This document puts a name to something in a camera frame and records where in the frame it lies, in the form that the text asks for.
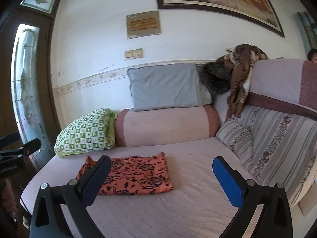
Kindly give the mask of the person's left hand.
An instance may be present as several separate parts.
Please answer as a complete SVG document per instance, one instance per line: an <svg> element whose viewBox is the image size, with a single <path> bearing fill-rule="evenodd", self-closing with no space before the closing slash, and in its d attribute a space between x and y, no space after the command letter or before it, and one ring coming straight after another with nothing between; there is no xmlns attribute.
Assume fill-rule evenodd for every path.
<svg viewBox="0 0 317 238"><path fill-rule="evenodd" d="M1 192L1 197L3 199L3 207L8 213L13 213L17 208L17 204L11 182L8 179L5 180L5 186Z"/></svg>

